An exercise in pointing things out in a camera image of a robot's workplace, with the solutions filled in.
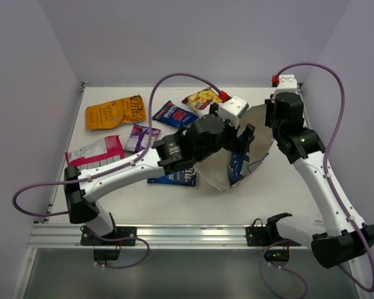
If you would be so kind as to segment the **pink snack packet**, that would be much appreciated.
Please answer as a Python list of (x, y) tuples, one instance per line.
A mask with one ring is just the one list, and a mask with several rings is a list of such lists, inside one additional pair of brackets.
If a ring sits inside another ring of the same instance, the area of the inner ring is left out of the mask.
[(68, 166), (79, 170), (99, 168), (125, 157), (118, 135), (106, 136), (89, 145), (65, 153)]

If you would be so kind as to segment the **blue white snack packet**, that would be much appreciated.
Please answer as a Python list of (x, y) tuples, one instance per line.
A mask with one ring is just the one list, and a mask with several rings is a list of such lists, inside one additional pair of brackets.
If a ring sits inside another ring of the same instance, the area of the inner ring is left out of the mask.
[(158, 178), (147, 179), (148, 184), (163, 184), (172, 186), (195, 187), (196, 171), (194, 168), (178, 171)]

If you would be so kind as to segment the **dark blue snack packet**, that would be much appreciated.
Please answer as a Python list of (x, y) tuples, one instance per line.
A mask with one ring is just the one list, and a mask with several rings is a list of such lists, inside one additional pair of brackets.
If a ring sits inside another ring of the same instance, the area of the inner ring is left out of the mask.
[(227, 165), (227, 176), (229, 185), (232, 186), (243, 180), (248, 173), (248, 165), (250, 162), (250, 155), (247, 152), (244, 155), (238, 155), (237, 153), (231, 153), (229, 155)]

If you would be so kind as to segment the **blue checkered paper bag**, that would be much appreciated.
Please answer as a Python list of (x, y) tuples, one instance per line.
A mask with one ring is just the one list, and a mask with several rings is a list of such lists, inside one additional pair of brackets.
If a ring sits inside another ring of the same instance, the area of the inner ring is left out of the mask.
[[(251, 176), (269, 155), (270, 148), (274, 141), (272, 130), (265, 126), (266, 106), (264, 104), (249, 108), (241, 119), (241, 127), (238, 134), (241, 135), (245, 126), (250, 123), (255, 126), (254, 140), (247, 151), (250, 155), (250, 162), (247, 167), (246, 178)], [(227, 165), (231, 152), (221, 149), (212, 154), (204, 161), (195, 164), (195, 171), (210, 185), (219, 191), (227, 191), (238, 186), (243, 180), (232, 186), (229, 185), (227, 176)]]

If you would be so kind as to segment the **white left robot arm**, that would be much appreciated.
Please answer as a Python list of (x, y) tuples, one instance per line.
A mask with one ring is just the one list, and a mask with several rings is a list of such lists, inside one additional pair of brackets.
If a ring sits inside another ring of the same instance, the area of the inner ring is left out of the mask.
[(241, 135), (238, 133), (248, 108), (248, 103), (235, 99), (212, 104), (209, 113), (190, 127), (164, 136), (128, 158), (94, 169), (66, 167), (64, 192), (70, 223), (85, 224), (101, 243), (113, 243), (117, 237), (115, 221), (98, 200), (144, 179), (192, 168), (221, 149), (242, 154), (254, 140), (252, 124), (247, 124)]

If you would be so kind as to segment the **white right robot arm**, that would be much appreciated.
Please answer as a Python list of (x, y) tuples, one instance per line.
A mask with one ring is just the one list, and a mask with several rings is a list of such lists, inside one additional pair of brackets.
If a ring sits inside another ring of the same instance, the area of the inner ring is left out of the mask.
[(265, 237), (271, 244), (290, 239), (312, 250), (321, 266), (332, 268), (362, 256), (374, 244), (374, 224), (353, 208), (330, 166), (325, 146), (304, 125), (304, 104), (296, 93), (282, 92), (265, 100), (265, 125), (277, 147), (306, 183), (322, 217), (321, 224), (289, 212), (269, 218)]

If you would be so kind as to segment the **orange snack packet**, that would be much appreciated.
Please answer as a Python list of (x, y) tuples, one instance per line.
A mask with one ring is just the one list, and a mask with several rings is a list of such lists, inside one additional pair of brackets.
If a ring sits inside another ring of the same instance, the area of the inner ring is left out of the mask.
[(146, 121), (146, 110), (140, 95), (120, 98), (85, 109), (86, 130), (111, 130), (121, 125), (142, 121)]

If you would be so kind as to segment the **small blue snack packet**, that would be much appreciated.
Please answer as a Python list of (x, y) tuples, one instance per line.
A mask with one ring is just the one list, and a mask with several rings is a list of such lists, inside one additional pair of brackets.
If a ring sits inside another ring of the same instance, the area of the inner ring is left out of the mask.
[(180, 129), (191, 125), (198, 117), (193, 112), (189, 112), (169, 100), (151, 117), (151, 119)]

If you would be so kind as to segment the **purple candy packet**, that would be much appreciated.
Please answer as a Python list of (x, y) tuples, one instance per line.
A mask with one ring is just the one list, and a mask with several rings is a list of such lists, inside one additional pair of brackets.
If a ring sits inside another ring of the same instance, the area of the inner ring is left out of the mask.
[(147, 147), (149, 135), (149, 127), (134, 124), (123, 149), (130, 153), (143, 151)]

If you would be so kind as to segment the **brown snack packet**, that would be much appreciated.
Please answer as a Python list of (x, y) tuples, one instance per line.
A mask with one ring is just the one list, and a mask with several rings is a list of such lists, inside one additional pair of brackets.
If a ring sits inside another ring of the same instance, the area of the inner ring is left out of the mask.
[(210, 105), (212, 103), (220, 104), (223, 101), (212, 88), (205, 88), (204, 90), (187, 96), (181, 102), (182, 104), (189, 106), (192, 112), (201, 118), (209, 113)]

